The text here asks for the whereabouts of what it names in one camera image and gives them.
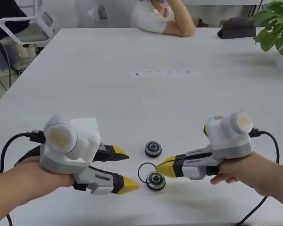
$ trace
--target white table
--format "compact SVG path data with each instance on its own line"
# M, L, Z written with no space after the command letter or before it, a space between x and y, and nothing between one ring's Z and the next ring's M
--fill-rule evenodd
M132 156L100 167L138 181L141 163L206 146L206 118L243 109L255 126L275 135L283 163L283 74L274 68L276 51L262 52L251 38L220 40L217 31L198 29L194 37L178 38L135 28L61 30L0 100L0 153L14 134L42 129L55 113L96 117L103 142ZM132 69L167 66L195 69L199 77L128 77ZM143 152L151 140L163 148L156 160ZM34 146L15 141L7 168ZM252 146L275 159L269 138L255 138ZM231 225L260 200L240 183L211 186L209 178L180 178L167 179L160 193L146 185L123 196L59 189L11 216L16 226ZM249 222L280 224L283 206L270 198Z
M268 4L273 0L263 0L263 4ZM238 6L257 6L261 0L183 0L185 5L203 5L203 6L217 6L217 5L238 5Z

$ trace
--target office chair armrest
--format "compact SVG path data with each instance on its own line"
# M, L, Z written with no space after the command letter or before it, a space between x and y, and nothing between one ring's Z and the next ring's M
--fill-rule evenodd
M91 17L92 22L93 22L93 27L96 27L95 21L99 21L100 20L100 16L99 16L99 8L97 6L92 7L89 11L88 11L88 15Z
M36 16L26 16L26 17L7 17L0 19L0 28L8 34L9 37L11 37L17 44L19 45L29 45L29 42L22 42L20 39L17 38L17 36L14 35L11 30L5 26L5 22L16 22L16 21L31 21L36 20L40 18L42 15L36 15Z

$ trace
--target chair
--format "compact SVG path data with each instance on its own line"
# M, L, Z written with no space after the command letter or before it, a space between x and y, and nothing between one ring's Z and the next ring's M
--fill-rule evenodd
M111 28L131 27L131 12L135 3L134 0L99 0L97 8L91 9L89 15L95 24L100 18L100 21L108 20Z
M42 9L42 0L33 0L34 16L27 17L10 17L0 20L0 28L8 36L1 39L2 45L12 45L15 42L19 45L44 44L49 42L55 31L55 22L51 16ZM7 21L30 21L29 26L23 31L13 34L5 26Z
M97 0L75 0L75 9L78 17L78 28L95 28L95 21L99 21L96 17L99 15Z

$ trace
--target black bag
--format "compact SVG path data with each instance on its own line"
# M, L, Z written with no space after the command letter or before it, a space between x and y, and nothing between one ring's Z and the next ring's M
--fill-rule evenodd
M26 14L20 9L14 0L0 0L0 19L5 17L26 17ZM11 32L19 33L29 26L29 21L6 22ZM7 34L0 28L0 40Z
M225 22L217 33L221 39L236 39L256 36L255 22L249 17L233 17Z

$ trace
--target ball bearing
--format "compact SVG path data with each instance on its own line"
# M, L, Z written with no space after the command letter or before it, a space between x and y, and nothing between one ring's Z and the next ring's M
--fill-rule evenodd
M162 152L161 145L156 141L150 141L145 146L145 153L151 158L158 157Z

